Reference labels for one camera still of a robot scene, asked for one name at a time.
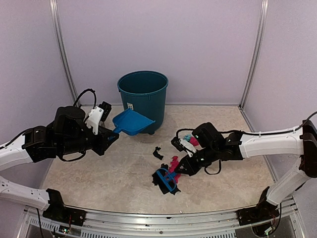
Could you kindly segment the blue hand brush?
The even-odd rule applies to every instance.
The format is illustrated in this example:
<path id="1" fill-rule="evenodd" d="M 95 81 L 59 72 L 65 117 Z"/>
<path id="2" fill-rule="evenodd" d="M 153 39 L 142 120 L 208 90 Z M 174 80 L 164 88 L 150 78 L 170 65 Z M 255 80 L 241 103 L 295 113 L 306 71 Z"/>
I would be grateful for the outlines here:
<path id="1" fill-rule="evenodd" d="M 167 192 L 163 194 L 167 194 L 168 192 L 175 195 L 177 192 L 180 192 L 180 190 L 177 187 L 176 183 L 176 172 L 169 172 L 168 169 L 160 168 L 156 171 L 156 175 L 159 178 L 159 181 L 163 184 L 163 190 Z"/>

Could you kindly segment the blue plastic dustpan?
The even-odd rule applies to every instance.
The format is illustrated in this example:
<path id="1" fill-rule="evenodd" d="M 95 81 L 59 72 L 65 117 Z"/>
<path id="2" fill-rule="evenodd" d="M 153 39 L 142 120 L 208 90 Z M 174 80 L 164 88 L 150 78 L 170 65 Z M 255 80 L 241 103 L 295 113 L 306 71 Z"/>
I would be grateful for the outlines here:
<path id="1" fill-rule="evenodd" d="M 116 115 L 112 119 L 112 122 L 115 126 L 113 130 L 114 133 L 124 132 L 127 135 L 134 136 L 139 134 L 148 126 L 154 124 L 156 121 L 128 108 Z"/>

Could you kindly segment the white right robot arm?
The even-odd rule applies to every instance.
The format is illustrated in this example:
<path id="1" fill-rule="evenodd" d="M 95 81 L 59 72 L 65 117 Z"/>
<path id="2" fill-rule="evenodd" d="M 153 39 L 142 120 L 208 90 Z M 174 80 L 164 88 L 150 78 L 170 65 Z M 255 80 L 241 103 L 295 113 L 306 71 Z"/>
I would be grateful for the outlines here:
<path id="1" fill-rule="evenodd" d="M 267 132 L 242 130 L 219 131 L 210 122 L 191 130 L 200 149 L 176 135 L 171 144 L 187 155 L 176 172 L 189 176 L 215 161 L 240 161 L 253 157 L 281 159 L 290 157 L 285 174 L 264 192 L 264 201 L 253 209 L 258 220 L 264 220 L 285 197 L 317 176 L 317 128 L 309 119 L 289 129 Z"/>

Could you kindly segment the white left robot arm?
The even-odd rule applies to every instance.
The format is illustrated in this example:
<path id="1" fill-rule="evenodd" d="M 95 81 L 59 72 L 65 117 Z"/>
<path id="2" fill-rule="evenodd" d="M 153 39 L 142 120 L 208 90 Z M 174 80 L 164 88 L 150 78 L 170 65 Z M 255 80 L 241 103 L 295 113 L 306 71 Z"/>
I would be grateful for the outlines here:
<path id="1" fill-rule="evenodd" d="M 82 159 L 89 150 L 99 156 L 104 155 L 119 138 L 118 133 L 99 125 L 108 113 L 100 107 L 94 107 L 89 114 L 76 106 L 59 107 L 49 125 L 27 129 L 0 147 L 0 169 L 55 158 L 66 162 L 65 155 L 79 153 L 79 157 L 71 159 L 75 162 Z M 49 210 L 60 221 L 69 216 L 69 209 L 64 206 L 59 191 L 34 189 L 3 178 L 1 182 L 2 198 L 42 211 Z"/>

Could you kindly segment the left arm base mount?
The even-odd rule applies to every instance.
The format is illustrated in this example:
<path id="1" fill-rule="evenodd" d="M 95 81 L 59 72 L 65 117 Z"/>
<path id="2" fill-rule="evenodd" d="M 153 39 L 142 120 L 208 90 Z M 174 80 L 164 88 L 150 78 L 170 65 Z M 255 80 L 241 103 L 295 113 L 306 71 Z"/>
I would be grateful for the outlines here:
<path id="1" fill-rule="evenodd" d="M 66 207 L 57 190 L 48 188 L 46 192 L 49 195 L 49 206 L 43 211 L 43 217 L 69 225 L 83 226 L 87 214 L 85 210 Z"/>

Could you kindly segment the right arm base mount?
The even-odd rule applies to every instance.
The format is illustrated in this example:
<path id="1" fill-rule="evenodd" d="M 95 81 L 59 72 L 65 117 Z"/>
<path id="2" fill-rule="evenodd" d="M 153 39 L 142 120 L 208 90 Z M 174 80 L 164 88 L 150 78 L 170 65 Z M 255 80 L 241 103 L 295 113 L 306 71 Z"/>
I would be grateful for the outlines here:
<path id="1" fill-rule="evenodd" d="M 267 192 L 269 186 L 262 192 L 256 206 L 243 208 L 236 211 L 240 226 L 257 223 L 278 217 L 280 212 L 277 205 L 267 202 Z"/>

